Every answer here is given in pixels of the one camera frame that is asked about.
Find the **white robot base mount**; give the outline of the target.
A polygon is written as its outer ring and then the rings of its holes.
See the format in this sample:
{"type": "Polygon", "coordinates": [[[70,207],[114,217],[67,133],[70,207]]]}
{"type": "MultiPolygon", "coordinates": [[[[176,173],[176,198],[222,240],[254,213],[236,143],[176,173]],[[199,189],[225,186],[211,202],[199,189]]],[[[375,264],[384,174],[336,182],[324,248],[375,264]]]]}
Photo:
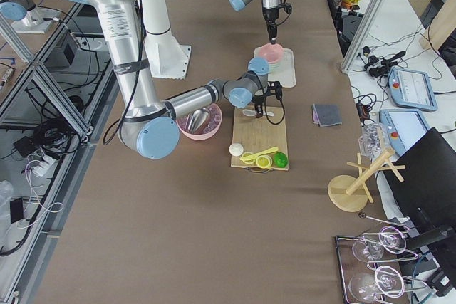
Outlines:
{"type": "Polygon", "coordinates": [[[172,35],[165,0],[142,0],[146,30],[145,52],[155,78],[184,79],[191,47],[182,46],[172,35]]]}

